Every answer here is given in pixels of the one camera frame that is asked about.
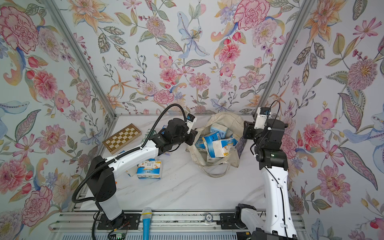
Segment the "white blue tissue cube pack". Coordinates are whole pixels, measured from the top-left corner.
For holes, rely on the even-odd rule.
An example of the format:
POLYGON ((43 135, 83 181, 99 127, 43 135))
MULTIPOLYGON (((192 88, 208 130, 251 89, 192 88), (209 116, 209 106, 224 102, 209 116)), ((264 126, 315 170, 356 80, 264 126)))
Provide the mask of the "white blue tissue cube pack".
POLYGON ((228 128, 218 123, 213 123, 210 127, 210 133, 218 133, 220 139, 225 139, 227 135, 228 128))

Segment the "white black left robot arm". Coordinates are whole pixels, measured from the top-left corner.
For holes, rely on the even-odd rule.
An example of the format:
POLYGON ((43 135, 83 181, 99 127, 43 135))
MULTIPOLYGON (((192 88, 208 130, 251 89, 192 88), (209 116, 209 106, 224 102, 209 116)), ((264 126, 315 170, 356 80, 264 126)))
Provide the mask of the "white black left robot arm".
POLYGON ((197 131, 193 128, 196 121, 197 118, 192 114, 188 114, 185 120, 171 119, 166 128, 155 135, 149 134, 148 141, 144 145, 106 159, 101 156, 93 159, 91 164, 93 169, 87 175, 86 184, 96 206, 109 221, 124 217, 116 194, 116 180, 140 163, 171 151, 174 146, 181 144, 191 146, 197 135, 197 131))

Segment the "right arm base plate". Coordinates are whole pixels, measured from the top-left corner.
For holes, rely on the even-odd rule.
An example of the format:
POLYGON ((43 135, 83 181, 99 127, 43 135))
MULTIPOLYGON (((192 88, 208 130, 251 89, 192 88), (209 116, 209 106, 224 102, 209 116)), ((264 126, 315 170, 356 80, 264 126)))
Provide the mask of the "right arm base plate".
POLYGON ((239 230, 240 228, 236 225, 234 213, 221 213, 219 214, 220 219, 217 221, 217 225, 222 230, 239 230))

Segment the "beige canvas tote bag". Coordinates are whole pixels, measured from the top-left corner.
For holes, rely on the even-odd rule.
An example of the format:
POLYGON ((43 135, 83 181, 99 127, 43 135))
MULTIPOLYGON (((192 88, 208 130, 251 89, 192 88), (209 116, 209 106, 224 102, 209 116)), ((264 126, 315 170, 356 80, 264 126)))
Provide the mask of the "beige canvas tote bag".
POLYGON ((242 138, 244 122, 239 115, 218 113, 197 129, 196 139, 186 151, 207 176, 220 178, 239 166, 246 143, 242 138))

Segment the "blue tissue pack front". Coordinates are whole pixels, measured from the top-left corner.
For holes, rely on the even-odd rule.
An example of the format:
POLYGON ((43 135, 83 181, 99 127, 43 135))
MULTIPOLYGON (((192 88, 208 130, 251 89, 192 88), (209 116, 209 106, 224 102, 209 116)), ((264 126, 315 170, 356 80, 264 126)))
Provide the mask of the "blue tissue pack front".
POLYGON ((208 149, 208 147, 212 147, 213 146, 213 142, 214 141, 221 140, 221 136, 220 136, 219 132, 212 132, 212 133, 209 133, 206 136, 203 136, 202 140, 203 140, 203 143, 204 143, 206 149, 208 149))

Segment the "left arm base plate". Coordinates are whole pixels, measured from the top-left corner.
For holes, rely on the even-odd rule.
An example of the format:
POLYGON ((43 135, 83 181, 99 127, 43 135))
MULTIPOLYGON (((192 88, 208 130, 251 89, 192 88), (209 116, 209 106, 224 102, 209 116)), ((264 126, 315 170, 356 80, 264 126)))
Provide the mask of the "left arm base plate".
POLYGON ((124 213, 115 220, 109 220, 105 214, 102 214, 97 230, 138 230, 140 222, 141 214, 124 213))

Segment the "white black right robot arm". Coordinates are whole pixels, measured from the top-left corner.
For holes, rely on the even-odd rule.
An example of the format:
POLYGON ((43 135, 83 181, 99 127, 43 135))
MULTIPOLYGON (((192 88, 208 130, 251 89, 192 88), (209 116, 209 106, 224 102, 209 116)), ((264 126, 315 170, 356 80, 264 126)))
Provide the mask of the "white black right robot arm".
POLYGON ((256 208, 244 204, 236 207, 237 224, 251 232, 252 240, 298 239, 288 196, 288 158, 281 150, 287 126, 274 119, 267 119, 263 125, 244 122, 243 137, 254 142, 252 154, 264 177, 267 203, 264 223, 261 222, 256 208))

